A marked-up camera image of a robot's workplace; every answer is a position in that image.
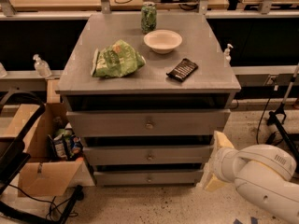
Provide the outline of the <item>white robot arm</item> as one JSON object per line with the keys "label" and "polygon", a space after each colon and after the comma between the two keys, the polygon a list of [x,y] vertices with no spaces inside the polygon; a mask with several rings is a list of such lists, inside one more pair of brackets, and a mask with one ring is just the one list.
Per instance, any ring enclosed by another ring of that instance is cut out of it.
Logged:
{"label": "white robot arm", "polygon": [[224,133],[214,132],[209,161],[200,185],[206,191],[226,183],[248,202],[289,224],[299,224],[299,185],[292,183],[297,163],[286,151],[270,145],[236,149]]}

